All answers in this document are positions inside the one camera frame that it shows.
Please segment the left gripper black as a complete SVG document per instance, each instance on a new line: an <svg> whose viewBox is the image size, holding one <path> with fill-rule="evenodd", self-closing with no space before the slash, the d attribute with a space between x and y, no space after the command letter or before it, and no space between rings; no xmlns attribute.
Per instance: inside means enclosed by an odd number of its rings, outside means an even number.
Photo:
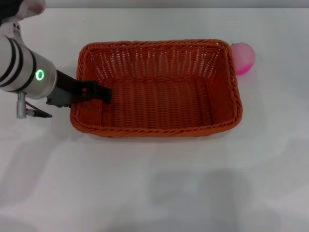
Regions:
<svg viewBox="0 0 309 232"><path fill-rule="evenodd" d="M96 81L80 81L57 70L57 80L53 91L47 97L46 104L58 108L68 107L73 103L102 100L107 104L112 102L112 89L101 86Z"/></svg>

